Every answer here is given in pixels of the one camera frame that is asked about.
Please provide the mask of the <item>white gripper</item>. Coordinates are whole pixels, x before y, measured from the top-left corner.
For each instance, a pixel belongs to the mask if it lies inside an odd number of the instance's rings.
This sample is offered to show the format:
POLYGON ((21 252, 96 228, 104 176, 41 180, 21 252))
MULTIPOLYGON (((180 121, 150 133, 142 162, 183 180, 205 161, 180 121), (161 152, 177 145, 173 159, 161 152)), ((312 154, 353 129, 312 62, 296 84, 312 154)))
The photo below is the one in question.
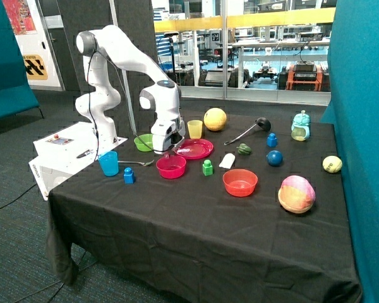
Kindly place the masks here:
POLYGON ((182 119, 157 119, 151 128, 151 133, 153 151, 164 154, 170 150, 176 150, 183 144, 186 134, 185 123, 182 119))

